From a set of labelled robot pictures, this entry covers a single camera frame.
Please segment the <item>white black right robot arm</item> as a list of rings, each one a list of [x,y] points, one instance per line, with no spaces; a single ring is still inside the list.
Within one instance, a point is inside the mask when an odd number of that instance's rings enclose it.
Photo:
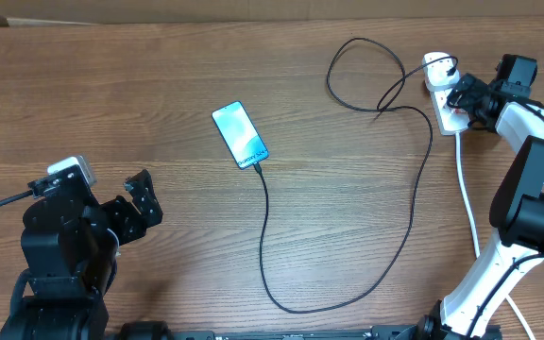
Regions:
[[[401,337],[495,339],[500,332],[489,327],[490,318],[544,261],[544,106],[530,97],[537,62],[505,54],[489,83],[459,74],[456,57],[443,52],[426,54],[422,69],[442,134],[481,124],[516,157],[490,206],[487,245],[458,286]]]

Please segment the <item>black Samsung Galaxy smartphone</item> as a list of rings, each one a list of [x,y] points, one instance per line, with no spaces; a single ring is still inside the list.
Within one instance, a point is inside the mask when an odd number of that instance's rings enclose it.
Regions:
[[[269,156],[264,140],[240,101],[215,110],[212,119],[240,169],[246,169]]]

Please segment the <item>white power strip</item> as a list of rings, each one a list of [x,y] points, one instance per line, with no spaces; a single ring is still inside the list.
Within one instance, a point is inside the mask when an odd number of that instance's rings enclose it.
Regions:
[[[431,92],[431,99],[440,133],[444,136],[455,135],[468,129],[469,116],[461,109],[447,105],[451,89]]]

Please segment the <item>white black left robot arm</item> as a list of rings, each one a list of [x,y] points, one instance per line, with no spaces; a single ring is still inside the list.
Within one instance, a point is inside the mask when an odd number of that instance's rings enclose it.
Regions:
[[[147,170],[128,178],[122,196],[99,203],[77,165],[30,183],[38,197],[23,216],[27,268],[10,299],[2,339],[102,339],[104,296],[118,248],[160,224],[162,208]]]

